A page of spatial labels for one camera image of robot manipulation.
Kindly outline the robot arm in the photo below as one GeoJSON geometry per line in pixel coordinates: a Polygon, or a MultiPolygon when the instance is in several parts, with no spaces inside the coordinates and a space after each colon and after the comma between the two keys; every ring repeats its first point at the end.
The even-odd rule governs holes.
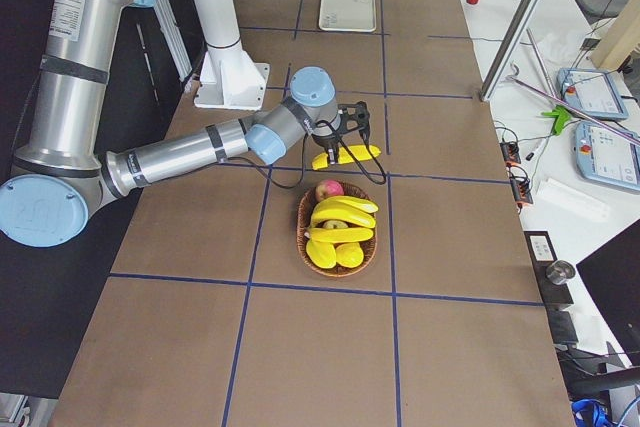
{"type": "Polygon", "coordinates": [[[262,103],[269,66],[244,50],[233,0],[194,0],[203,29],[207,108],[242,117],[122,153],[94,152],[122,10],[151,0],[54,0],[41,58],[35,115],[26,145],[13,156],[1,187],[1,229],[30,247],[63,244],[90,217],[132,190],[240,159],[247,152],[271,165],[312,138],[330,163],[352,157],[344,136],[369,135],[364,103],[340,104],[329,74],[298,70],[274,109],[262,103]]]}

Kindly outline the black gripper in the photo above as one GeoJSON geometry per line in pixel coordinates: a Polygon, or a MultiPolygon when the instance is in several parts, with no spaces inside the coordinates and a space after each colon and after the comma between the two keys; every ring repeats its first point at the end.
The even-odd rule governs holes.
{"type": "Polygon", "coordinates": [[[317,145],[325,149],[327,165],[338,164],[340,159],[339,142],[352,132],[357,132],[365,145],[370,143],[370,113],[365,102],[339,104],[332,120],[317,120],[312,138],[317,145]]]}

